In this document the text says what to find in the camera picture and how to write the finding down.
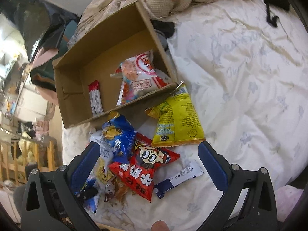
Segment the small chocolate cookie pack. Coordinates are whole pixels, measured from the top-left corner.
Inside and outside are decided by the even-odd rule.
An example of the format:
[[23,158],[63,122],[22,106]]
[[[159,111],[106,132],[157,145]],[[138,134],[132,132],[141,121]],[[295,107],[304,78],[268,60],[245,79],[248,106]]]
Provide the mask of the small chocolate cookie pack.
[[106,183],[104,202],[108,202],[115,196],[115,179],[111,179]]

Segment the wooden chair frame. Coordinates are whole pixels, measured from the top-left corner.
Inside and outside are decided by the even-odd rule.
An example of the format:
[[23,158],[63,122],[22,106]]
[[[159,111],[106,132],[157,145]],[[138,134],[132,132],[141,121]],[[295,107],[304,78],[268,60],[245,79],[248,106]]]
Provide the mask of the wooden chair frame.
[[26,138],[1,140],[1,181],[11,180],[15,185],[25,184],[26,166],[36,164],[41,172],[54,171],[55,141],[42,143]]

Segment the black sock on bed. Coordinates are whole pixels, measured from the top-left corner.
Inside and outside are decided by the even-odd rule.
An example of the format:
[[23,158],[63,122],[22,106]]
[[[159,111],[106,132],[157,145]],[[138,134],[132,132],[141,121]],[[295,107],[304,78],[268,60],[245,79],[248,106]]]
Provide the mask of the black sock on bed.
[[150,20],[154,29],[162,32],[166,38],[173,36],[175,32],[175,23],[169,21]]

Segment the red white snack bag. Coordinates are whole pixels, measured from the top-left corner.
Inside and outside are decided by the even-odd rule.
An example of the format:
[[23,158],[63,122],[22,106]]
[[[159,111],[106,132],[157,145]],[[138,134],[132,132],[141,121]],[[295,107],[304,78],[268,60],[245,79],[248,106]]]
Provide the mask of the red white snack bag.
[[124,105],[172,82],[171,78],[152,64],[149,50],[121,62],[110,77],[122,79],[117,106]]

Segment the white red popcorn bag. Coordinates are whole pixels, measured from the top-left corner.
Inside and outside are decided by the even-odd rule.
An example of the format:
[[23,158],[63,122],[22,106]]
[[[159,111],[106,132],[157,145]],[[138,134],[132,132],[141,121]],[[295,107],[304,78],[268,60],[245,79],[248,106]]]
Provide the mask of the white red popcorn bag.
[[95,214],[100,200],[105,201],[105,195],[108,194],[108,181],[114,178],[109,169],[113,161],[113,152],[101,130],[91,135],[90,142],[99,144],[100,156],[81,190],[75,195],[86,211]]

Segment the brown cardboard box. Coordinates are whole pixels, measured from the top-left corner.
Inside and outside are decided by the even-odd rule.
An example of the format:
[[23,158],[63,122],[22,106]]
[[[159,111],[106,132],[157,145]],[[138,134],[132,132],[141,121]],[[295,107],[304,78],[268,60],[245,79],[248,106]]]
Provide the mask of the brown cardboard box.
[[[153,51],[154,67],[171,78],[171,83],[138,99],[146,101],[171,91],[178,85],[175,69],[152,26],[142,3],[123,7],[85,34],[54,65],[54,78],[59,109],[65,128],[101,119],[116,105],[121,80],[110,75],[119,64],[142,52]],[[88,85],[99,81],[103,113],[94,117]]]

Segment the black plastic bag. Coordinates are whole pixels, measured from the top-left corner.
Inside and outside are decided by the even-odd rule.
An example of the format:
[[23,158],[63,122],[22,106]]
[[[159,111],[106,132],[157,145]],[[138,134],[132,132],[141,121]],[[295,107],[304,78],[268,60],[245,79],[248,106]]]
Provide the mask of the black plastic bag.
[[1,13],[23,37],[30,62],[39,48],[55,47],[71,21],[80,20],[76,14],[46,0],[6,0],[1,3]]

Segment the red cartoon snack bag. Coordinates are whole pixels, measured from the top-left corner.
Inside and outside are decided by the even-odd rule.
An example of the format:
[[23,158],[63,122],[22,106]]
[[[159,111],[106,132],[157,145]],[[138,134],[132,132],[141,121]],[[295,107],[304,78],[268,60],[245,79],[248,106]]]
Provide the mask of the red cartoon snack bag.
[[152,140],[137,133],[129,163],[114,162],[109,166],[113,174],[141,197],[151,201],[156,169],[169,165],[180,158],[167,148],[154,148]]

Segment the blue yellow chip bag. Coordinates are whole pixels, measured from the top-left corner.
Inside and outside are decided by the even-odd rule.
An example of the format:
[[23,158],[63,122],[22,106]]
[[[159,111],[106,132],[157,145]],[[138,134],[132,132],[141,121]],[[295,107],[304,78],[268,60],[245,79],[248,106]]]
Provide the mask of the blue yellow chip bag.
[[102,133],[113,152],[113,161],[129,163],[136,130],[124,115],[111,111],[108,121],[102,125]]

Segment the waffle biscuit pack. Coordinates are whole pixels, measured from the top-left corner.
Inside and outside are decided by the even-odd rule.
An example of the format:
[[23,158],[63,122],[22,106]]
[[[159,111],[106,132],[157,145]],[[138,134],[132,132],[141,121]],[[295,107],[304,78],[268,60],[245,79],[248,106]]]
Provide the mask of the waffle biscuit pack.
[[115,182],[115,198],[121,202],[124,195],[128,192],[129,187],[126,184],[123,184],[122,181],[116,179]]

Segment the white blue sachet packet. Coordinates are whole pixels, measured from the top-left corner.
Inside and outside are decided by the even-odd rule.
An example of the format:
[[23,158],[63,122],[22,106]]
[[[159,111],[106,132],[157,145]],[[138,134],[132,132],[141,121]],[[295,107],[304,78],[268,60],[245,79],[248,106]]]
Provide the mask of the white blue sachet packet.
[[197,161],[191,161],[184,169],[180,172],[171,176],[164,181],[154,185],[153,192],[159,199],[162,199],[166,192],[170,191],[171,189],[177,187],[178,185],[199,177],[204,174],[204,171],[200,167]]

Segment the yellow snack bag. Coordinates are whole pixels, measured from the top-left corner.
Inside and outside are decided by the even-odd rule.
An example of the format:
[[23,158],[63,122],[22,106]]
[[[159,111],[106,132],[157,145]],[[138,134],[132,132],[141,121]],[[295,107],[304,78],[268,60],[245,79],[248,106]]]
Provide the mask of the yellow snack bag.
[[184,82],[162,103],[145,110],[157,120],[152,146],[166,148],[199,144],[206,140],[195,107]]

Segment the red white wafer bar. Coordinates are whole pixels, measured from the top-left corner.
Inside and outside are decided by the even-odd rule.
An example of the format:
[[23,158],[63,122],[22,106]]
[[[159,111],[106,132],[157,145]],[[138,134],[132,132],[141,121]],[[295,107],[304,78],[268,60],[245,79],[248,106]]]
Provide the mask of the red white wafer bar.
[[90,85],[88,85],[88,90],[89,90],[89,98],[93,116],[102,114],[103,107],[101,103],[99,81],[95,80]]

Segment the pink green folded blanket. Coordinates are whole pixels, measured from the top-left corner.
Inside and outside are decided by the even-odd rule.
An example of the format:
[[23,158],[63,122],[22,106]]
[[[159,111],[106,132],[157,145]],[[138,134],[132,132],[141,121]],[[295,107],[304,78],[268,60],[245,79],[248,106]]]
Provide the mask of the pink green folded blanket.
[[48,102],[58,105],[55,90],[53,61],[59,56],[58,48],[41,47],[31,63],[30,79],[38,93]]

